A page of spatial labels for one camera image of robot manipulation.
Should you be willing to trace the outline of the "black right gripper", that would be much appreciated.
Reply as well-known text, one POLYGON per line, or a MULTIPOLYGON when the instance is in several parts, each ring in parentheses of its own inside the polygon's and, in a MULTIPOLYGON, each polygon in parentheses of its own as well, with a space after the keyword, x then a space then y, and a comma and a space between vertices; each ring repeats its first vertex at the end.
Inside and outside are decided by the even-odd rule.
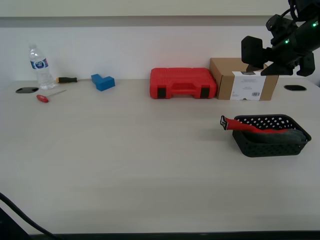
MULTIPOLYGON (((273 35, 272 47, 266 49, 266 59, 273 63, 261 75, 292 76, 295 67, 299 66, 298 76, 310 76, 316 69, 313 51, 320 47, 320 22, 307 21, 284 30, 273 35)), ((265 63, 263 41, 246 36, 241 41, 241 60, 248 64, 247 73, 262 70, 265 63)))

